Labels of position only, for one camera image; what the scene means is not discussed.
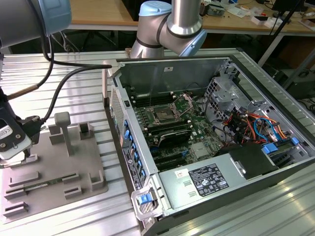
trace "robotic arm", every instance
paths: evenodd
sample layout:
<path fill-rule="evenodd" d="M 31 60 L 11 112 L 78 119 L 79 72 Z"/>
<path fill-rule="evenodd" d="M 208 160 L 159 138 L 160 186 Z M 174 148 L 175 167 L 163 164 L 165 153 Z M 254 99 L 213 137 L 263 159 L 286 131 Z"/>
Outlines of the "robotic arm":
<path fill-rule="evenodd" d="M 50 36 L 71 23 L 70 2 L 1 0 L 0 22 L 0 49 L 41 37 L 42 26 L 45 36 Z M 42 125 L 38 116 L 21 119 L 15 115 L 0 88 L 0 159 L 9 160 L 22 151 L 27 154 L 27 149 L 38 143 Z"/>
<path fill-rule="evenodd" d="M 141 5 L 131 58 L 158 58 L 164 47 L 180 57 L 193 56 L 207 33 L 199 16 L 201 0 L 146 1 Z"/>

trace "light blue robot joint cap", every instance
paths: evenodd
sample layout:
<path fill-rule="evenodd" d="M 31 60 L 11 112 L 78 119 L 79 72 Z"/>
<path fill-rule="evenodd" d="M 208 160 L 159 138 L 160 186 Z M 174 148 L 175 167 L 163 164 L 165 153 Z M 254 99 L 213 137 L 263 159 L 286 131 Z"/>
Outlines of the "light blue robot joint cap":
<path fill-rule="evenodd" d="M 172 5 L 163 1 L 145 1 L 141 4 L 139 16 L 159 16 L 170 13 Z"/>
<path fill-rule="evenodd" d="M 47 36 L 62 31 L 71 24 L 69 0 L 38 0 Z"/>
<path fill-rule="evenodd" d="M 191 44 L 189 44 L 180 54 L 180 57 L 190 57 L 195 55 L 201 48 L 203 42 L 206 40 L 207 32 L 202 29 L 201 32 L 194 38 Z"/>

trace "desk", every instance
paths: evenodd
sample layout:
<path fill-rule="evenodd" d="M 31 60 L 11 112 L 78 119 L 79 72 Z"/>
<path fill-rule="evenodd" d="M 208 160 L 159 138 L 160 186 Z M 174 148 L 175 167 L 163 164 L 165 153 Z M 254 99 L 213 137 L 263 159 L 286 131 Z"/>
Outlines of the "desk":
<path fill-rule="evenodd" d="M 121 0 L 70 0 L 72 9 L 72 24 L 69 29 L 73 30 L 137 30 L 138 22 L 130 17 Z M 258 4 L 255 0 L 239 0 L 239 4 L 250 8 L 262 7 L 267 16 L 273 11 L 265 5 Z M 285 35 L 315 36 L 315 32 L 298 22 L 298 18 L 291 18 L 292 22 L 286 25 L 283 31 L 276 37 L 268 48 L 259 65 L 263 65 L 273 50 Z M 249 17 L 239 18 L 229 12 L 224 17 L 203 17 L 203 28 L 208 33 L 231 33 L 231 34 L 255 34 L 269 35 L 270 30 L 266 26 L 257 26 Z"/>

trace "green circuit board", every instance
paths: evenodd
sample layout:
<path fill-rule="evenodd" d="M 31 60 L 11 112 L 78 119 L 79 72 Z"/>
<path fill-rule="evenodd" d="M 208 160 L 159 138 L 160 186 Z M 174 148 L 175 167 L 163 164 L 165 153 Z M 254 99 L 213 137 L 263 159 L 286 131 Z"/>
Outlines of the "green circuit board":
<path fill-rule="evenodd" d="M 220 139 L 212 130 L 199 104 L 193 99 L 185 99 L 182 93 L 175 95 L 179 99 L 173 103 L 134 107 L 160 171 L 209 159 L 223 147 L 224 137 Z M 175 133 L 179 134 L 177 138 L 169 138 L 170 142 L 162 146 L 161 140 Z M 183 138 L 181 136 L 186 137 L 185 141 L 176 143 L 177 139 Z"/>

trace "power supply label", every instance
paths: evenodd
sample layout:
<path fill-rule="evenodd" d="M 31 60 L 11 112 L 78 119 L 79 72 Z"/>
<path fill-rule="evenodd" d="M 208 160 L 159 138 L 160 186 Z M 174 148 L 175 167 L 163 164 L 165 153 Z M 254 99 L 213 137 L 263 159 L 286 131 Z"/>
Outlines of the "power supply label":
<path fill-rule="evenodd" d="M 215 163 L 189 171 L 189 176 L 201 197 L 229 187 Z"/>

